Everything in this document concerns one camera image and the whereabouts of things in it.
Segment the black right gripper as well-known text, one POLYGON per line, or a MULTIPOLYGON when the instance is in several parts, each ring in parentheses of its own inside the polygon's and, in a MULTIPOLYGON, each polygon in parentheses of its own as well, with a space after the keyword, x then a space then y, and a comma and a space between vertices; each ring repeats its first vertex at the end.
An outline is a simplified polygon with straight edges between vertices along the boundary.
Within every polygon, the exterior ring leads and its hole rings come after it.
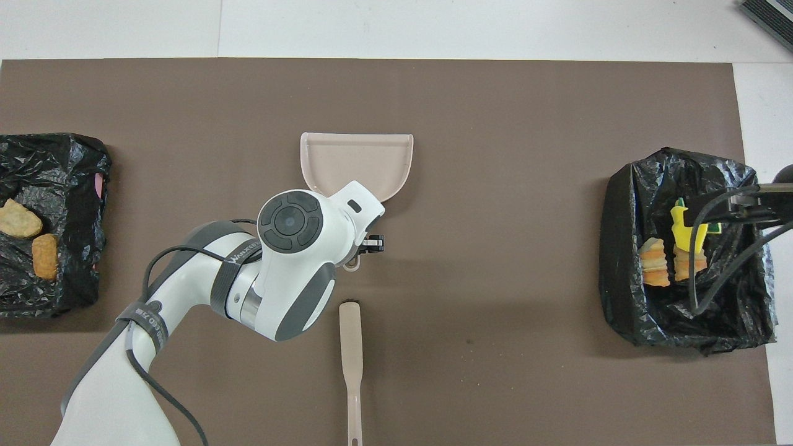
MULTIPOLYGON (((693 225, 714 194, 683 198, 683 223, 693 225)), ((726 189, 725 200, 712 212, 712 221, 753 225, 784 225, 792 219, 792 184, 766 183, 726 189)))

